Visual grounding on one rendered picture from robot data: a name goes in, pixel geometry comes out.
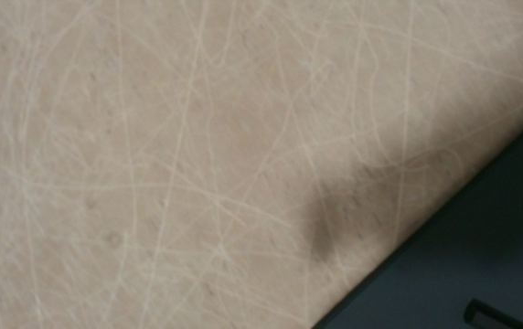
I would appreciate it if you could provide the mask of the black l-shaped hex key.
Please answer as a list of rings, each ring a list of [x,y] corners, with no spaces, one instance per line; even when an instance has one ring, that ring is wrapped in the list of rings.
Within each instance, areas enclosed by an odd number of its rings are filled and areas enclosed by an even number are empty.
[[[463,318],[474,329],[522,329],[474,303],[466,306]]]

